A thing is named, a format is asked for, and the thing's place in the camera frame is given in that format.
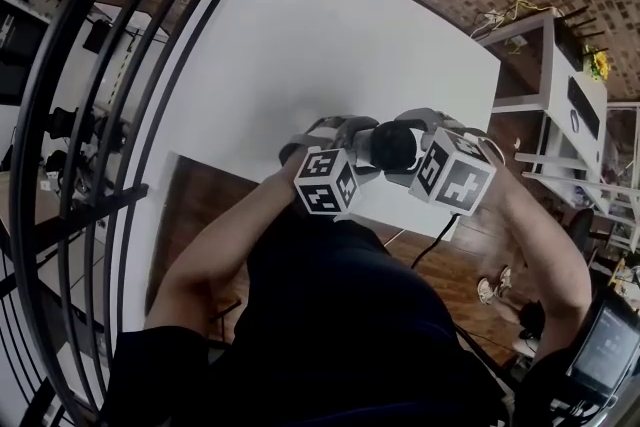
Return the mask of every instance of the white cube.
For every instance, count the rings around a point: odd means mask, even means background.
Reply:
[[[314,215],[349,212],[360,196],[346,150],[309,148],[293,182],[307,210]]]
[[[495,172],[496,168],[477,144],[438,128],[409,194],[452,213],[471,215]]]

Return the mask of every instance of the black t-shirt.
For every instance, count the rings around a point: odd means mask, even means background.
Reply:
[[[248,306],[213,365],[188,329],[118,338],[109,425],[508,424],[442,300],[371,231],[286,211],[248,266]]]

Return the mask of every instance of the person's left arm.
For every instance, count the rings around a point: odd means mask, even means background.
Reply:
[[[165,275],[145,329],[186,327],[206,335],[213,299],[238,273],[260,236],[295,198],[293,178],[306,152],[207,226]]]

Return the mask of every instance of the person's right arm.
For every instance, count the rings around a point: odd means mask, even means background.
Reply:
[[[510,171],[496,165],[495,203],[523,249],[546,317],[537,362],[575,338],[591,304],[591,280],[584,257],[564,229]]]

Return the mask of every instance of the wooden floor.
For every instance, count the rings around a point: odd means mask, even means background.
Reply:
[[[507,153],[509,167],[522,170],[513,161],[514,142],[521,141],[521,150],[533,150],[539,133],[541,115],[500,115],[492,119],[489,132]],[[169,265],[208,223],[248,194],[256,184],[182,158],[173,177],[169,198],[160,230],[147,305],[151,303],[160,280]],[[545,190],[527,181],[548,208],[554,208]],[[398,229],[360,222],[371,227],[383,243],[398,233]],[[393,257],[410,265],[432,239],[405,232],[388,245]],[[425,278],[445,301],[455,322],[471,333],[478,343],[499,363],[514,353],[511,344],[520,327],[505,321],[492,306],[478,301],[476,285],[480,276],[495,279],[504,265],[514,268],[514,291],[531,299],[536,298],[520,250],[505,227],[503,220],[485,208],[479,208],[473,217],[461,218],[451,242],[441,243],[420,263],[417,272]],[[243,306],[248,298],[246,270],[234,281],[219,309],[224,309],[236,298]],[[233,339],[233,328],[242,308],[226,316],[224,338]],[[222,337],[220,324],[212,326],[211,336]]]

